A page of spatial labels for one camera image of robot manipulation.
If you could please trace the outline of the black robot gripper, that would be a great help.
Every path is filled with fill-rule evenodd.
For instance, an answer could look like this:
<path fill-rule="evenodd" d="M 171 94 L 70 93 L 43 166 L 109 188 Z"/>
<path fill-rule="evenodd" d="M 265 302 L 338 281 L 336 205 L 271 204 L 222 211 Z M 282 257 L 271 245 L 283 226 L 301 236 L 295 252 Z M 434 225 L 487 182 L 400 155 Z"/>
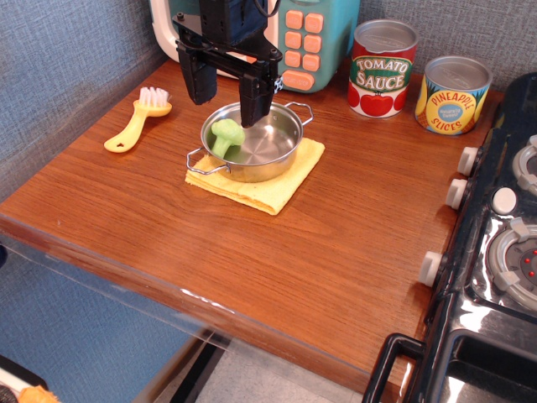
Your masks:
<path fill-rule="evenodd" d="M 239 79 L 241 125 L 250 128 L 269 114 L 279 90 L 282 53 L 264 34 L 279 3 L 199 1 L 197 13 L 173 17 L 179 62 L 190 99 L 209 102 L 217 91 L 217 71 Z"/>

